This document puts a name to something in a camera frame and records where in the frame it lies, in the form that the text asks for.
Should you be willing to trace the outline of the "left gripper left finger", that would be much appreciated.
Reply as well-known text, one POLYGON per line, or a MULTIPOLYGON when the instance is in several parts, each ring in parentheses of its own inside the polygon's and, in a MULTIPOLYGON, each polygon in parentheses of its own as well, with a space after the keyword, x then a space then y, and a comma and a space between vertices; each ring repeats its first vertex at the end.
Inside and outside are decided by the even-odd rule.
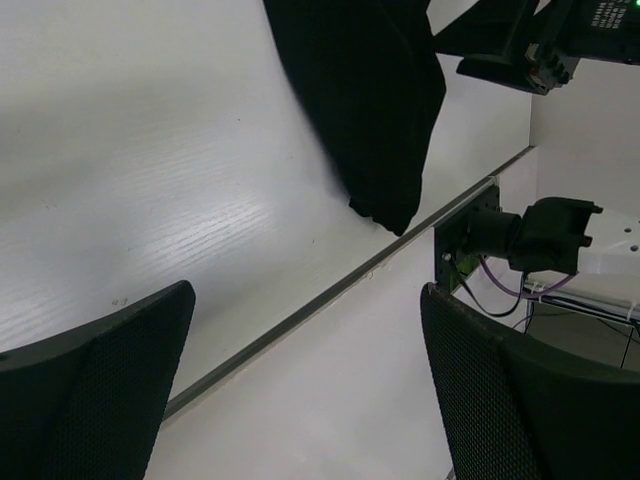
POLYGON ((180 281, 2 353, 2 478, 143 478, 194 306, 180 281))

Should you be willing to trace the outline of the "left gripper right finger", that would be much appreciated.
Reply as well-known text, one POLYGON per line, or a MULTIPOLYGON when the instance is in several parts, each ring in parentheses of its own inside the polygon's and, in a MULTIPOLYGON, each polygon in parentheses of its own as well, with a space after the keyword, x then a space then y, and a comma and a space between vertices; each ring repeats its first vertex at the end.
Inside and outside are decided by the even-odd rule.
POLYGON ((638 373, 513 330, 433 283, 420 307, 457 478, 638 478, 638 373))

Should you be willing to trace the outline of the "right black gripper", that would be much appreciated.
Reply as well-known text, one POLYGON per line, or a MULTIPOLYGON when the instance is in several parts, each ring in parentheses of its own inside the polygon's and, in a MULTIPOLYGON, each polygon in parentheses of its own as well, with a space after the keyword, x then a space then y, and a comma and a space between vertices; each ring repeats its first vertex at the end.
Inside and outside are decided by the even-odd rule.
POLYGON ((482 0, 434 37, 446 55, 512 55, 532 20, 523 54, 508 60, 464 57, 460 75, 522 92, 546 95, 573 79, 583 59, 639 64, 637 1, 482 0))

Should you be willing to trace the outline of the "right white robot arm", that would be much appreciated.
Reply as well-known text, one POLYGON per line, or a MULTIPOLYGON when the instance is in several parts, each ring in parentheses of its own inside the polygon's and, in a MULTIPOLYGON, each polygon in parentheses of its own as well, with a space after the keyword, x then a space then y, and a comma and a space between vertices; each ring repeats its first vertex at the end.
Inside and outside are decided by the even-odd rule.
MULTIPOLYGON (((536 95, 566 85, 582 59, 636 65, 636 1, 478 1, 435 37, 458 73, 536 95)), ((548 197, 521 215, 492 202, 467 206, 437 227, 437 279, 462 278, 465 257, 503 259, 517 272, 639 273, 639 221, 592 201, 548 197)))

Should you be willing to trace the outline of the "black skirt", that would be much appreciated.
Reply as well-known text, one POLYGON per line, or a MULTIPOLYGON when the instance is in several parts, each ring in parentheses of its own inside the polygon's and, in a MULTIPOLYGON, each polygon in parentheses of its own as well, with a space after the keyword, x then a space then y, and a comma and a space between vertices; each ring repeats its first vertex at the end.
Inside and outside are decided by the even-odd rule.
POLYGON ((396 236, 416 215, 446 85, 426 1, 271 0, 278 54, 350 207, 396 236))

